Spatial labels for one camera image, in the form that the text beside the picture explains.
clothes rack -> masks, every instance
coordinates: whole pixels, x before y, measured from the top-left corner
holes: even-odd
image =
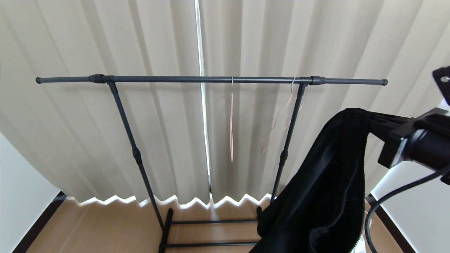
[[[216,224],[216,223],[246,223],[257,222],[257,219],[250,220],[221,220],[221,221],[173,221],[173,209],[170,208],[167,211],[166,221],[162,221],[161,214],[158,210],[155,197],[153,195],[152,187],[144,169],[144,165],[141,159],[141,153],[136,146],[135,139],[131,132],[130,125],[126,118],[126,113],[122,105],[122,101],[119,96],[119,92],[116,87],[116,82],[209,82],[209,83],[278,83],[278,84],[299,84],[297,99],[295,101],[294,110],[292,112],[291,122],[289,124],[288,134],[284,144],[283,151],[280,154],[280,162],[275,178],[274,188],[272,190],[272,202],[275,198],[275,194],[278,189],[281,173],[283,171],[284,164],[288,158],[288,149],[291,142],[292,133],[297,119],[300,103],[302,101],[303,94],[308,85],[321,85],[321,84],[366,84],[366,85],[381,85],[387,84],[386,79],[345,79],[345,78],[325,78],[319,76],[311,77],[296,77],[293,81],[292,77],[178,77],[178,76],[105,76],[102,74],[95,74],[88,77],[37,77],[36,82],[41,83],[53,83],[53,82],[93,82],[107,84],[114,96],[114,100],[119,110],[123,125],[125,127],[126,134],[130,141],[133,157],[136,160],[139,171],[144,181],[145,188],[147,189],[148,196],[152,202],[152,206],[155,210],[156,217],[162,230],[161,242],[159,245],[159,253],[165,252],[166,248],[186,248],[186,247],[211,247],[211,246],[237,246],[237,245],[255,245],[257,242],[224,242],[224,243],[194,243],[194,244],[168,244],[167,239],[170,232],[171,225],[183,225],[183,224]],[[257,207],[256,214],[262,212],[261,207]]]

pleated curtain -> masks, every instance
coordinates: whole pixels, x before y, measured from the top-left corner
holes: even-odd
[[[78,201],[114,195],[141,201],[148,195],[108,86],[38,85],[35,77],[388,79],[384,87],[307,87],[281,190],[338,111],[416,117],[439,104],[431,72],[450,64],[449,11],[444,0],[1,0],[0,130]],[[156,197],[208,202],[207,152],[215,202],[272,192],[298,85],[207,83],[205,108],[201,84],[117,85]],[[382,145],[369,137],[368,191],[387,171],[377,164]]]
[[[197,76],[194,1],[3,0],[0,15],[1,132],[79,202],[147,199],[109,87],[34,79]],[[117,86],[155,195],[208,202],[200,84]]]
[[[416,117],[442,99],[431,72],[450,64],[448,1],[200,0],[200,11],[206,75],[389,80],[384,87],[307,87],[279,190],[297,172],[323,125],[340,110],[356,107]],[[294,97],[297,89],[294,85]],[[227,195],[241,199],[245,193],[260,199],[272,192],[287,134],[283,129],[295,102],[280,113],[290,93],[290,85],[206,84],[214,200]],[[271,145],[261,153],[267,135]],[[387,171],[377,163],[382,146],[369,137],[367,193]]]

wooden floor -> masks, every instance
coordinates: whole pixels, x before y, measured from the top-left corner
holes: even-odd
[[[244,199],[240,205],[230,201],[213,208],[194,203],[182,208],[176,200],[160,204],[163,220],[168,208],[174,209],[173,220],[254,219],[256,207],[265,208],[269,199],[260,203]],[[168,243],[200,243],[225,241],[258,241],[256,223],[175,225],[171,227]],[[102,253],[157,252],[161,229],[152,205],[120,200],[107,205],[92,202],[81,205],[67,198],[38,235],[27,253]],[[401,253],[387,229],[375,217],[371,235],[379,252]],[[248,252],[252,246],[170,248],[179,252]]]

black jacket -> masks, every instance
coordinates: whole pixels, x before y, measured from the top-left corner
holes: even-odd
[[[349,108],[322,128],[286,188],[258,217],[252,253],[348,253],[364,219],[364,152],[372,113]]]

baseboard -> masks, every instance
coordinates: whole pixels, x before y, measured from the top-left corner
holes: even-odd
[[[366,198],[366,200],[370,204],[370,206],[373,206],[374,203],[377,201],[372,194],[369,194],[369,196]],[[376,212],[377,216],[380,218],[381,222],[383,222],[384,226],[387,228],[389,233],[391,233],[394,240],[400,246],[401,250],[404,253],[416,253],[416,251],[413,249],[413,247],[411,247],[409,242],[406,240],[406,238],[400,232],[398,227],[391,220],[391,218],[386,213],[386,211],[383,209],[383,207],[382,206],[378,207],[375,212]]]
[[[58,195],[56,195],[53,201],[49,204],[49,206],[47,206],[44,212],[39,216],[37,221],[27,232],[27,234],[22,238],[20,243],[14,249],[13,253],[25,253],[28,250],[28,248],[34,242],[34,240],[42,231],[44,226],[47,224],[47,222],[50,220],[50,218],[53,216],[53,214],[56,212],[59,206],[66,199],[66,197],[67,196],[62,191],[60,191]]]

